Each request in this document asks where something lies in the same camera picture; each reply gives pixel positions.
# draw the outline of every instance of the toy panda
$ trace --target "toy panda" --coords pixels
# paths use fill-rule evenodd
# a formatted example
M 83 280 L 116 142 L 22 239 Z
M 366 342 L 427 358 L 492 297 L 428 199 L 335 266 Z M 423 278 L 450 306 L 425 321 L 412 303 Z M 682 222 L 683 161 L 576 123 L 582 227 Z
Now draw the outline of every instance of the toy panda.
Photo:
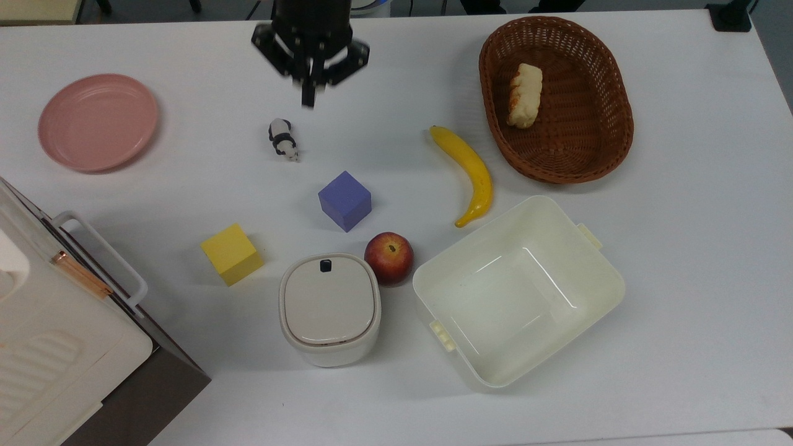
M 297 161 L 297 143 L 292 138 L 292 124 L 285 119 L 275 119 L 270 123 L 270 140 L 275 152 L 285 155 L 289 161 Z

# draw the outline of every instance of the blue block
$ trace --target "blue block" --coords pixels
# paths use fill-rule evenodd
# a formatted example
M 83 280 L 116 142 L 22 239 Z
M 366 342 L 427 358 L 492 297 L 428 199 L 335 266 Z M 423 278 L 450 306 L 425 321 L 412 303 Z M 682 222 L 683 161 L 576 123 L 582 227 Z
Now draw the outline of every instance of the blue block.
M 344 171 L 320 190 L 320 204 L 322 210 L 348 233 L 372 212 L 372 194 Z

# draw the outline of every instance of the wicker basket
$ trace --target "wicker basket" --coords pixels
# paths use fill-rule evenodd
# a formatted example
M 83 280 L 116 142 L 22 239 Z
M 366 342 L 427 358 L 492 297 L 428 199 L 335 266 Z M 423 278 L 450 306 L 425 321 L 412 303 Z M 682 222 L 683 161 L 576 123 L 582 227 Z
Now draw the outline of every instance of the wicker basket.
M 509 82 L 520 63 L 542 69 L 537 120 L 507 125 Z M 627 156 L 634 121 L 614 56 L 579 25 L 524 17 L 498 28 L 479 57 L 485 111 L 501 153 L 517 171 L 546 183 L 583 183 Z

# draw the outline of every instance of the toy banana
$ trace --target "toy banana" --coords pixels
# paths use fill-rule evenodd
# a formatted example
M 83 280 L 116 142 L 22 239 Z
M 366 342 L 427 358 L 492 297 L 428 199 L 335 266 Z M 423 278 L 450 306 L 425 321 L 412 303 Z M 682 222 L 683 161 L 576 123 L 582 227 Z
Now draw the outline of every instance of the toy banana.
M 482 158 L 451 130 L 433 125 L 430 134 L 435 143 L 460 164 L 471 178 L 473 195 L 468 210 L 454 223 L 458 228 L 468 225 L 473 219 L 485 215 L 493 198 L 493 183 Z

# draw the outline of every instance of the yellow block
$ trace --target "yellow block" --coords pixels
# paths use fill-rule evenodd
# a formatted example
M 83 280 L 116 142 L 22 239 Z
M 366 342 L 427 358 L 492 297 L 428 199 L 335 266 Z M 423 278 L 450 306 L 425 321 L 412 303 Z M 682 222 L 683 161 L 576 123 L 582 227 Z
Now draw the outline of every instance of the yellow block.
M 239 223 L 205 240 L 201 249 L 228 286 L 244 279 L 264 264 Z

